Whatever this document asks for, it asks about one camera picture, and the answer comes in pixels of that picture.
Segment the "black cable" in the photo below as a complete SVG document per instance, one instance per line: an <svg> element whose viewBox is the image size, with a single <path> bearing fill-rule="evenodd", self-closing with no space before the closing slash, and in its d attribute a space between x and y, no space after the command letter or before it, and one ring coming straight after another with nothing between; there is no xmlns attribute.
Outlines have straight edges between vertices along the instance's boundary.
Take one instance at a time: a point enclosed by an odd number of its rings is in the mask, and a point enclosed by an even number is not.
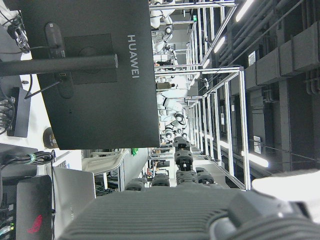
<svg viewBox="0 0 320 240"><path fill-rule="evenodd" d="M30 47L30 50L33 49L56 49L58 46L35 46L35 47ZM23 54L25 51L17 51L17 52L0 52L0 54Z"/></svg>
<svg viewBox="0 0 320 240"><path fill-rule="evenodd" d="M16 164L33 164L33 165L44 165L50 163L54 159L54 155L51 152L38 151L33 154L24 154L20 156L7 155L2 162L3 170L8 165Z"/></svg>
<svg viewBox="0 0 320 240"><path fill-rule="evenodd" d="M28 92L26 93L24 99L27 99L27 97L29 96L29 94L30 94L30 92L31 92L32 84L33 84L33 77L32 77L32 74L30 74L30 86L29 86L29 90L28 90Z"/></svg>
<svg viewBox="0 0 320 240"><path fill-rule="evenodd" d="M0 10L0 14L1 14L7 21L10 21L9 18L7 18L6 15L4 15L4 14L2 13L1 10Z"/></svg>
<svg viewBox="0 0 320 240"><path fill-rule="evenodd" d="M33 97L34 95L37 95L37 94L39 94L39 93L42 93L43 91L45 91L45 90L47 90L47 89L49 89L49 88L52 88L53 86L55 86L55 85L57 85L57 84L59 84L59 83L60 83L59 81L56 81L56 82L50 84L49 86L46 86L46 87L40 89L39 91L36 91L36 92L34 92L34 93L32 93L32 94L30 94L30 95L28 95L28 96L25 96L24 99L29 99L29 98Z"/></svg>
<svg viewBox="0 0 320 240"><path fill-rule="evenodd" d="M56 152L52 150L53 160L56 160ZM55 191L55 181L54 181L54 165L51 161L51 181L52 181L52 194L53 194L53 210L52 210L52 240L56 239L55 236L55 219L56 219L56 191Z"/></svg>
<svg viewBox="0 0 320 240"><path fill-rule="evenodd" d="M3 23L2 26L5 26L7 23L11 23L12 24L13 20L15 20L15 19L16 19L16 17L9 19L5 23Z"/></svg>
<svg viewBox="0 0 320 240"><path fill-rule="evenodd" d="M5 100L8 101L8 103L11 104L12 106L12 117L11 117L11 121L10 123L4 128L4 130L2 132L0 132L0 135L1 134L4 134L11 126L12 126L12 123L15 119L15 116L16 116L16 109L15 109L15 104L12 102L12 100L5 94L5 92L2 90L1 88L1 81L0 81L0 92L2 93L3 97Z"/></svg>
<svg viewBox="0 0 320 240"><path fill-rule="evenodd" d="M2 204L2 198L3 198L3 185L2 185L2 171L0 169L0 207Z"/></svg>

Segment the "white desk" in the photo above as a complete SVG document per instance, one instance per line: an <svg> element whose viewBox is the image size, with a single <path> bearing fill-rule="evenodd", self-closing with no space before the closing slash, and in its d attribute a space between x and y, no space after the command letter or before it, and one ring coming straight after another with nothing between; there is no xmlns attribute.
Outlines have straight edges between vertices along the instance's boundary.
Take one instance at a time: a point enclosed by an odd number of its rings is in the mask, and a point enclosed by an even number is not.
<svg viewBox="0 0 320 240"><path fill-rule="evenodd" d="M23 54L21 60L31 59L31 54ZM38 78L36 74L33 74L33 86L31 92L34 93L40 90ZM21 80L30 81L29 75L21 75ZM29 89L29 84L23 86L25 90ZM48 151L51 149L45 147L43 142L43 133L45 129L50 127L50 121L47 115L45 103L42 94L39 93L31 97L30 115L29 115L29 126L27 137L14 137L7 136L6 133L0 135L0 143L16 145L21 147L35 148L39 151ZM67 150L55 149L56 155L61 156L66 153ZM70 154L65 156L65 160L71 169L81 170L81 150L72 150Z"/></svg>

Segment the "power strip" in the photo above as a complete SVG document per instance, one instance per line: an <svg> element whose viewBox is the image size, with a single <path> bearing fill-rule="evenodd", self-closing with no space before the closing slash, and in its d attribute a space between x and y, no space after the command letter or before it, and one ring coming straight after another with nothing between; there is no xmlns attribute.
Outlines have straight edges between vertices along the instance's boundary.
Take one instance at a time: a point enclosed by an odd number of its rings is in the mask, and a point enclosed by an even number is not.
<svg viewBox="0 0 320 240"><path fill-rule="evenodd" d="M15 107L15 117L12 126L7 131L10 137L26 138L28 136L31 98L25 99L27 91L20 87L11 90L11 100Z"/></svg>

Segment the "cable bundle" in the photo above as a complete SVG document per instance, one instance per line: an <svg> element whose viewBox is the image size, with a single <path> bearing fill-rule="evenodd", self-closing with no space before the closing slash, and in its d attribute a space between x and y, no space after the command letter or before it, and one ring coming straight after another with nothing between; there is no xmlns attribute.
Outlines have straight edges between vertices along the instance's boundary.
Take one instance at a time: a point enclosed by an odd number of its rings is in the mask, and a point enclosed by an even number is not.
<svg viewBox="0 0 320 240"><path fill-rule="evenodd" d="M51 163L54 159L54 155L51 152L38 151L33 154L25 154L20 156L8 155L5 160L2 162L3 170L8 165L16 164L33 164L33 165L44 165Z"/></svg>

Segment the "rog logo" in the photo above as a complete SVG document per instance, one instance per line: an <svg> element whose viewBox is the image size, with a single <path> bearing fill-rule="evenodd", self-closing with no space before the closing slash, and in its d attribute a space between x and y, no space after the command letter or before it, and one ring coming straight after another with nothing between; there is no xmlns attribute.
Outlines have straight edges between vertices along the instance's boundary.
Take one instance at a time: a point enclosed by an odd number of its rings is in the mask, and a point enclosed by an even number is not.
<svg viewBox="0 0 320 240"><path fill-rule="evenodd" d="M26 231L29 234L37 233L40 230L41 224L42 224L42 215L39 215L35 218L32 227L27 229Z"/></svg>

